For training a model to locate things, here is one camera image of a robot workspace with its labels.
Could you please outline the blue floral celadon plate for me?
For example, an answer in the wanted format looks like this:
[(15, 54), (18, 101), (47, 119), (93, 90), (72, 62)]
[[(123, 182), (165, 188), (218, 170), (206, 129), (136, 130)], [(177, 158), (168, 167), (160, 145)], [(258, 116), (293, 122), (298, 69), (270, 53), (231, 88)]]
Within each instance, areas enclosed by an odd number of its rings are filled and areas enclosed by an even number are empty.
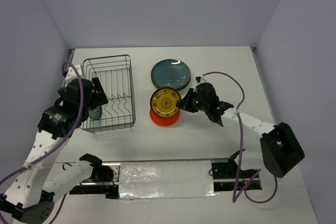
[(89, 111), (89, 117), (92, 120), (100, 120), (102, 117), (102, 107), (97, 106), (95, 109)]

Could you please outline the amber brown small plate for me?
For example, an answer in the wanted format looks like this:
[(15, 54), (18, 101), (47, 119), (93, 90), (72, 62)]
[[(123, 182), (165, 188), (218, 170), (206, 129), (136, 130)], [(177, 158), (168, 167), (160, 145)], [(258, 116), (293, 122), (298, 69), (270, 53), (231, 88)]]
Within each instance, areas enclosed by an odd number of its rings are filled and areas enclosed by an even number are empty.
[(175, 115), (180, 109), (176, 104), (181, 101), (181, 96), (176, 91), (155, 91), (150, 98), (150, 110), (162, 118), (169, 118)]

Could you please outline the orange plastic plate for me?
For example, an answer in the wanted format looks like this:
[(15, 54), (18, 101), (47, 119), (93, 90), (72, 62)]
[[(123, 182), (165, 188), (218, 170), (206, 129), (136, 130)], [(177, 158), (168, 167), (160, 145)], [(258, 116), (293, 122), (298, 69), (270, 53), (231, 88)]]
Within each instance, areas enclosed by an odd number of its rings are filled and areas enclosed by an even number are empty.
[(159, 117), (158, 115), (156, 115), (152, 110), (150, 110), (150, 118), (151, 120), (158, 126), (162, 126), (162, 127), (168, 127), (171, 126), (173, 124), (175, 124), (180, 117), (180, 112), (178, 111), (175, 115), (173, 115), (172, 117), (169, 118), (162, 118)]

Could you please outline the dark green plate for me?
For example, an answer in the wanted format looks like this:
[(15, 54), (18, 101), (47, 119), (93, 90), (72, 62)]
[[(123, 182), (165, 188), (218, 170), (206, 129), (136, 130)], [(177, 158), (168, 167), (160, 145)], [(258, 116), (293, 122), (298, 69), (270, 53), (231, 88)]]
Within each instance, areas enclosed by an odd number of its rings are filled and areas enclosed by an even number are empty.
[(157, 89), (170, 87), (181, 91), (189, 85), (191, 71), (183, 61), (164, 59), (156, 63), (152, 68), (151, 81)]

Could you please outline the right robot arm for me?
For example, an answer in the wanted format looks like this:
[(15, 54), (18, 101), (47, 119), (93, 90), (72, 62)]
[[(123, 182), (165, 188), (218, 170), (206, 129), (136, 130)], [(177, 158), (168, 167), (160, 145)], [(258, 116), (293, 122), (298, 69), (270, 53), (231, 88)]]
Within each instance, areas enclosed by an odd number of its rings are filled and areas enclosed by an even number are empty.
[(259, 142), (263, 164), (277, 178), (283, 178), (305, 158), (288, 124), (267, 123), (235, 110), (232, 104), (219, 99), (215, 88), (208, 82), (197, 85), (195, 89), (190, 88), (176, 106), (191, 113), (203, 111), (211, 122), (242, 131), (243, 138)]

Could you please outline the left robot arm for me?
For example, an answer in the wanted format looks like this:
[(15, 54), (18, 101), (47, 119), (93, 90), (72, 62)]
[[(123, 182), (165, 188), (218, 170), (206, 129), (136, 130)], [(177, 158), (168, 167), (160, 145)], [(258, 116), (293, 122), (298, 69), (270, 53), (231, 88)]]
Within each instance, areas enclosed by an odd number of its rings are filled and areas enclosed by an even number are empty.
[(1, 211), (22, 223), (43, 223), (55, 203), (84, 180), (104, 177), (102, 160), (84, 154), (52, 180), (47, 177), (62, 148), (89, 111), (108, 103), (99, 78), (73, 79), (58, 90), (60, 97), (43, 112), (33, 148), (23, 167), (11, 175), (13, 184), (1, 194)]

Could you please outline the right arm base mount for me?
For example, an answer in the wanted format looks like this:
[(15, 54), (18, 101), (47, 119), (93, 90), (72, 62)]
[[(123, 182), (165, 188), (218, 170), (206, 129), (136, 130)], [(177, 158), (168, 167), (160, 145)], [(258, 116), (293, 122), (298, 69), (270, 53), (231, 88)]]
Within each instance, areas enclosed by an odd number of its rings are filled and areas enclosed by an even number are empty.
[[(208, 174), (213, 178), (214, 191), (233, 191), (238, 169), (239, 151), (236, 151), (229, 158), (211, 160), (211, 168)], [(237, 190), (241, 190), (244, 185), (257, 172), (256, 169), (240, 169)]]

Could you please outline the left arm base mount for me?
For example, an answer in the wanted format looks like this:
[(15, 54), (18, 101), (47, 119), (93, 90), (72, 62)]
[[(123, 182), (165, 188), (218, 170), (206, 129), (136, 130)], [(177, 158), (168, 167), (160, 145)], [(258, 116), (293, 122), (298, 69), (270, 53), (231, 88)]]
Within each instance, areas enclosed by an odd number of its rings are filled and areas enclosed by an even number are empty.
[(102, 163), (95, 178), (78, 183), (70, 195), (102, 195), (106, 199), (119, 199), (119, 177), (121, 163)]

